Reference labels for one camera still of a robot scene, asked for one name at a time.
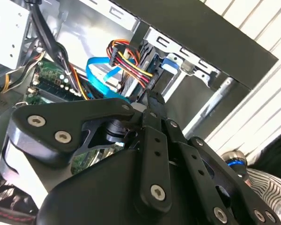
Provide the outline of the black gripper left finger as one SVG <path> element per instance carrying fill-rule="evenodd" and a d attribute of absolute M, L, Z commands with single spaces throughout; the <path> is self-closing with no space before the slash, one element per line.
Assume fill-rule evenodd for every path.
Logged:
<path fill-rule="evenodd" d="M 107 98 L 17 108 L 0 156 L 3 178 L 40 210 L 58 184 L 122 150 L 168 153 L 156 93 L 146 91 L 140 105 Z"/>

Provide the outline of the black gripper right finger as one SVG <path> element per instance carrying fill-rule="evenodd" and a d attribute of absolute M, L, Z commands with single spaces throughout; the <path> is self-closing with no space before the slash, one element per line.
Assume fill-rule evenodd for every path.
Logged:
<path fill-rule="evenodd" d="M 255 192 L 246 159 L 240 152 L 220 158 L 202 139 L 186 140 L 179 125 L 168 119 L 165 101 L 156 93 L 156 109 L 161 113 L 174 147 L 178 164 L 184 168 L 198 203 L 195 216 L 201 225 L 280 225 L 274 210 Z"/>

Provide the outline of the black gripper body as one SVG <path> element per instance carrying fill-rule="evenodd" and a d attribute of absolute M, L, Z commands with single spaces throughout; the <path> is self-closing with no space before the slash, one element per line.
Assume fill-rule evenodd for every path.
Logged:
<path fill-rule="evenodd" d="M 58 184 L 38 225 L 207 225 L 192 180 L 164 150 L 122 150 Z"/>

